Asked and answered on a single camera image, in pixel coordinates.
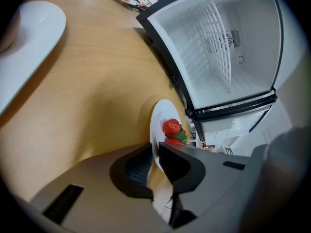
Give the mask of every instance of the wooden countertop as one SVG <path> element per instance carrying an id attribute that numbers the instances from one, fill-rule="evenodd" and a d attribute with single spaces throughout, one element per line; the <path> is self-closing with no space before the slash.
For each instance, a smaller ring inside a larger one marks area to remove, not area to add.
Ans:
<path id="1" fill-rule="evenodd" d="M 0 117 L 1 174 L 28 201 L 84 158 L 149 142 L 160 99 L 172 101 L 186 125 L 176 91 L 141 38 L 137 11 L 115 0 L 44 1 L 64 11 L 66 29 Z"/>

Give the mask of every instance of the strawberry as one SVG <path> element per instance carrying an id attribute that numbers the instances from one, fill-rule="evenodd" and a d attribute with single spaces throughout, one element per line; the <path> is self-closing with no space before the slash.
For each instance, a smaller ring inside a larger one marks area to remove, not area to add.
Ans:
<path id="1" fill-rule="evenodd" d="M 163 132 L 169 135 L 178 134 L 180 131 L 180 124 L 176 119 L 169 119 L 163 123 Z"/>
<path id="2" fill-rule="evenodd" d="M 176 138 L 166 138 L 165 139 L 165 142 L 166 143 L 173 143 L 173 144 L 178 144 L 178 145 L 181 145 L 181 146 L 183 146 L 184 144 L 182 143 L 182 141 L 181 140 L 178 140 L 178 139 L 176 139 Z"/>

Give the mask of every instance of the wire shelf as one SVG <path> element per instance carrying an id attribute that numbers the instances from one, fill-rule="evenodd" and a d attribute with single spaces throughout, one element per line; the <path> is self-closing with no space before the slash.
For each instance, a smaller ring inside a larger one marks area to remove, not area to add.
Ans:
<path id="1" fill-rule="evenodd" d="M 213 0 L 201 5 L 201 28 L 205 36 L 207 53 L 211 58 L 211 66 L 216 68 L 219 78 L 228 93 L 231 87 L 231 62 L 226 31 Z"/>

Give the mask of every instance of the vent grille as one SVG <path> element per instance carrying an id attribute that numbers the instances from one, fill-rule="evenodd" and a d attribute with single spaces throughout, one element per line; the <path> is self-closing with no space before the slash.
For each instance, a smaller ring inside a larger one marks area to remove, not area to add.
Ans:
<path id="1" fill-rule="evenodd" d="M 211 39 L 210 38 L 205 39 L 205 42 L 207 44 L 208 53 L 217 53 L 218 52 L 216 49 L 217 45 L 216 45 L 215 38 L 213 35 L 211 36 Z"/>
<path id="2" fill-rule="evenodd" d="M 229 49 L 232 47 L 232 43 L 233 43 L 233 40 L 232 40 L 232 37 L 231 37 L 231 35 L 229 35 L 228 33 L 226 34 L 226 36 L 227 37 L 225 37 L 225 35 L 223 34 L 223 41 L 226 43 L 228 43 L 228 46 L 229 46 Z"/>
<path id="3" fill-rule="evenodd" d="M 237 48 L 241 45 L 240 35 L 238 30 L 231 31 L 232 39 L 233 39 L 233 47 Z"/>

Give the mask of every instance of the refrigerator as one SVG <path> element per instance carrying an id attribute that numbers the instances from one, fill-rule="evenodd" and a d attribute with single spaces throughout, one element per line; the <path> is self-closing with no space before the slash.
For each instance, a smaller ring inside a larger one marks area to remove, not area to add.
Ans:
<path id="1" fill-rule="evenodd" d="M 159 0 L 137 20 L 207 145 L 251 132 L 277 100 L 277 0 Z"/>

